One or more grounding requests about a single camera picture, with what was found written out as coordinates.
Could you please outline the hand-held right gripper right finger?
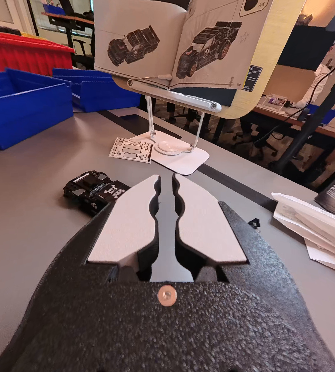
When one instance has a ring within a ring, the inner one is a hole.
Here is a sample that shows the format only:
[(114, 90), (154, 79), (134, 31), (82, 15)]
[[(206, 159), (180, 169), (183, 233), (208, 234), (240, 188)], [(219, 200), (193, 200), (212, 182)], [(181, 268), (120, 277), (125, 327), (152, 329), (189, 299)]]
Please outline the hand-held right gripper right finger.
[(173, 175), (177, 214), (175, 256), (190, 273), (205, 267), (247, 264), (248, 259), (219, 201), (180, 174)]

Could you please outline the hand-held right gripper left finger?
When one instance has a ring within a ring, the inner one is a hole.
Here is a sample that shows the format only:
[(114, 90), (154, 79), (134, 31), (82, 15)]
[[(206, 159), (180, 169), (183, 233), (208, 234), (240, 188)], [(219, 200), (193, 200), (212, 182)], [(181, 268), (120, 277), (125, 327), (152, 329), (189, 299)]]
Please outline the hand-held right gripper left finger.
[(161, 177), (150, 176), (115, 202), (89, 254), (89, 263), (148, 269), (159, 253), (156, 214)]

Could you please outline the black lego car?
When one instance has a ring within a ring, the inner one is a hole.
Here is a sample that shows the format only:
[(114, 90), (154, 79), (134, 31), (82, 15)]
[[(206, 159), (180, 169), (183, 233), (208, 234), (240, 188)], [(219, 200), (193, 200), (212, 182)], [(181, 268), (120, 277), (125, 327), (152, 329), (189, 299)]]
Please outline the black lego car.
[(63, 188), (63, 197), (94, 217), (129, 189), (130, 186), (118, 180), (112, 181), (105, 173), (92, 170), (70, 180)]

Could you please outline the blue storage bin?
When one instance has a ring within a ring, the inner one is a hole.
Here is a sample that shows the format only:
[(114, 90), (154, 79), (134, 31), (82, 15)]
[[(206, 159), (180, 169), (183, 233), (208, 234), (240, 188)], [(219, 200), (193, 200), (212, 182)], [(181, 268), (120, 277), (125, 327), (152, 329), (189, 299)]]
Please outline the blue storage bin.
[(10, 68), (0, 72), (0, 150), (72, 116), (71, 82)]
[(82, 112), (139, 106), (141, 95), (121, 88), (108, 73), (96, 70), (53, 68), (54, 78), (71, 83), (72, 105)]

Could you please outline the lego instruction booklet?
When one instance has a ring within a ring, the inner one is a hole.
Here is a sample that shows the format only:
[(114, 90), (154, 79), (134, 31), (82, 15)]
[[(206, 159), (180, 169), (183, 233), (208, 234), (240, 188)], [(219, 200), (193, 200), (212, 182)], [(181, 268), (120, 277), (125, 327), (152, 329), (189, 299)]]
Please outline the lego instruction booklet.
[(242, 89), (273, 1), (93, 1), (98, 71), (178, 91)]

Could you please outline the white sticker sheet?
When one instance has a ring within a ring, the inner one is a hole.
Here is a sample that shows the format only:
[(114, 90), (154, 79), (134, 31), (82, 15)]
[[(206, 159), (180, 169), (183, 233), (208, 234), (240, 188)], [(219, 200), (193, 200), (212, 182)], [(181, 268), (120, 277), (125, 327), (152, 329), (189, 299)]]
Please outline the white sticker sheet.
[(150, 164), (153, 146), (150, 142), (117, 137), (109, 157)]

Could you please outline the clear plastic parts bag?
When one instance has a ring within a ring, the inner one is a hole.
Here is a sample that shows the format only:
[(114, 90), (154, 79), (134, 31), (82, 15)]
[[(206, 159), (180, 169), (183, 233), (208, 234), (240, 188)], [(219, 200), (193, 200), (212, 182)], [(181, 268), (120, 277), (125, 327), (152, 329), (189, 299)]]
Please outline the clear plastic parts bag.
[(309, 258), (335, 270), (335, 215), (282, 193), (271, 193), (277, 206), (273, 217), (302, 236)]

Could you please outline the clear acrylic holder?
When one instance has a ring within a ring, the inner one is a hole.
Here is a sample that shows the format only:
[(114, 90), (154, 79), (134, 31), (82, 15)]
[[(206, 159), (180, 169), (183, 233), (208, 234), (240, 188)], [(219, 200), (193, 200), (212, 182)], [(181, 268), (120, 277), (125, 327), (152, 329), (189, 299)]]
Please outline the clear acrylic holder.
[(283, 108), (285, 107), (286, 102), (287, 102), (287, 97), (269, 94), (265, 96), (265, 99), (262, 105), (273, 111), (280, 112), (280, 111), (283, 111)]

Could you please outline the wooden office desk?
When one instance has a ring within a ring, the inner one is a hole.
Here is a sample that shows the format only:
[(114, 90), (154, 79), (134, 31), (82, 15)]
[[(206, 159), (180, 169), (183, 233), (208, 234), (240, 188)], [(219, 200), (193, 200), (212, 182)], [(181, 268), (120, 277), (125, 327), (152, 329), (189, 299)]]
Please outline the wooden office desk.
[[(297, 109), (295, 108), (286, 108), (283, 110), (285, 111), (285, 113), (280, 114), (278, 112), (271, 112), (269, 110), (265, 110), (263, 107), (256, 106), (251, 112), (249, 112), (249, 114), (261, 114), (263, 116), (266, 116), (267, 118), (284, 121), (287, 117), (291, 116), (291, 114), (294, 114), (297, 111)], [(333, 118), (329, 124), (319, 126), (316, 129), (316, 132), (328, 137), (335, 138), (335, 118)]]

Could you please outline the red storage bin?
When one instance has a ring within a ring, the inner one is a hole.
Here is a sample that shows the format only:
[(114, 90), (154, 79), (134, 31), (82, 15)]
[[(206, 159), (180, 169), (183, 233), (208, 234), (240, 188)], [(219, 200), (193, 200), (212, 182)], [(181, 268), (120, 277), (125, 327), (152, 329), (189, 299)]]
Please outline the red storage bin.
[(6, 68), (52, 76), (54, 68), (72, 69), (75, 50), (49, 40), (0, 32), (0, 72)]

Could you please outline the wooden standing desk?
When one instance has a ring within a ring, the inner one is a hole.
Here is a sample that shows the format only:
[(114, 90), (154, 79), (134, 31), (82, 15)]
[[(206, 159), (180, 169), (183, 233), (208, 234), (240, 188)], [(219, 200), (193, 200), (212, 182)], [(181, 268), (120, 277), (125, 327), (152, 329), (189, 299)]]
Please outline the wooden standing desk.
[[(77, 67), (77, 63), (81, 63), (86, 69), (94, 70), (94, 56), (95, 56), (95, 31), (94, 31), (94, 21), (80, 18), (77, 16), (59, 15), (55, 13), (41, 12), (42, 15), (47, 16), (49, 23), (53, 26), (60, 26), (65, 28), (68, 47), (73, 49), (71, 53), (72, 63), (74, 67)], [(72, 39), (72, 30), (74, 31), (85, 31), (86, 28), (92, 30), (91, 41), (90, 41), (90, 51), (91, 56), (87, 55), (84, 47), (83, 40)], [(74, 50), (73, 42), (77, 41), (81, 43), (82, 55), (76, 54)]]

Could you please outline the dark wall sign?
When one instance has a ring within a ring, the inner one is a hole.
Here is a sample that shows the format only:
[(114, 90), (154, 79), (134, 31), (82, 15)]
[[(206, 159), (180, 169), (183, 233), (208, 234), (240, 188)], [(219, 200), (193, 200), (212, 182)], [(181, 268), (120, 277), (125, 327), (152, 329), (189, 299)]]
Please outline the dark wall sign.
[(258, 81), (263, 68), (255, 65), (250, 65), (249, 71), (244, 83), (243, 90), (247, 92), (252, 92)]

